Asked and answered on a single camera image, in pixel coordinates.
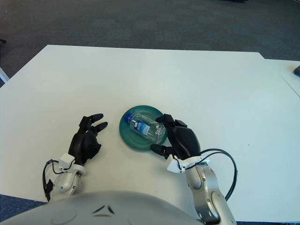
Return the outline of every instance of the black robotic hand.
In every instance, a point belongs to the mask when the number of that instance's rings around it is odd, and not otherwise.
[[[92,159],[100,150],[101,144],[97,142],[98,132],[107,127],[107,122],[92,126],[92,123],[103,118],[103,114],[89,117],[84,116],[79,124],[78,132],[73,136],[69,154],[75,157],[75,164],[84,165],[86,160]]]
[[[184,160],[189,157],[200,155],[200,145],[194,132],[180,121],[174,120],[171,115],[164,114],[156,118],[156,122],[163,123],[172,147],[152,144],[151,150],[166,159],[170,154]]]

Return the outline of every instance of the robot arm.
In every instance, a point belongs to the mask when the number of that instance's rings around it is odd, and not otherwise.
[[[173,120],[171,115],[164,114],[156,119],[162,122],[167,129],[168,138],[172,147],[153,144],[151,150],[167,159],[167,170],[174,173],[185,173],[188,186],[193,197],[195,210],[204,224],[235,225],[235,219],[226,200],[234,190],[237,169],[233,158],[219,149],[200,150],[200,145],[194,132],[180,120]],[[213,170],[208,166],[207,157],[201,154],[214,151],[229,156],[234,164],[234,182],[226,198],[218,188],[218,181]]]
[[[103,114],[84,116],[79,124],[78,132],[72,139],[68,154],[65,153],[58,161],[51,159],[46,163],[43,170],[43,187],[49,202],[69,197],[80,185],[80,177],[86,174],[84,164],[88,159],[92,159],[101,148],[96,136],[107,126],[107,122],[92,126],[92,123],[101,118]],[[54,163],[58,163],[58,172],[54,169]],[[58,177],[54,183],[49,180],[46,184],[45,170],[49,164],[52,164],[53,172],[58,174]]]

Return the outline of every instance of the gray carpet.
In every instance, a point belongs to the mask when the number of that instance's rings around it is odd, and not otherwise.
[[[2,85],[4,85],[4,82],[0,79],[0,87],[2,87]]]
[[[300,60],[299,12],[293,0],[0,0],[0,66],[12,77],[47,44]]]
[[[0,222],[43,204],[45,203],[0,195]]]

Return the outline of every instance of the table surface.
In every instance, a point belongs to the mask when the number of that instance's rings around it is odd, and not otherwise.
[[[82,191],[147,193],[196,217],[184,174],[121,140],[120,118],[135,105],[172,114],[202,150],[233,156],[237,221],[300,221],[300,98],[255,52],[48,45],[0,89],[0,193],[45,201],[45,162],[68,151],[82,116],[103,113],[109,125]],[[210,166],[225,195],[231,161],[215,155]]]
[[[300,61],[266,60],[276,72],[286,81],[295,93],[300,96],[300,77],[294,74],[295,68],[300,66]]]

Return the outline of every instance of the blue bottle cap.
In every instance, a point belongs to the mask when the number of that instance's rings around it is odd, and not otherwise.
[[[133,117],[133,115],[132,115],[131,113],[127,113],[126,116],[124,117],[124,120],[125,120],[127,123],[130,123],[132,117]]]

